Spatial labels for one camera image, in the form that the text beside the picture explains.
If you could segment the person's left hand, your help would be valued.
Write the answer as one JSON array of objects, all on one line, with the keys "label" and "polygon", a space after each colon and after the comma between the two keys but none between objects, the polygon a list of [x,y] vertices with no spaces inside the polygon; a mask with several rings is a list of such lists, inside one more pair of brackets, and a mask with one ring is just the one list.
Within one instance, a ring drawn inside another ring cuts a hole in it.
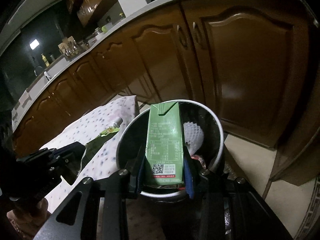
[{"label": "person's left hand", "polygon": [[31,212],[13,209],[7,213],[7,218],[20,239],[34,239],[50,215],[48,200],[42,198]]}]

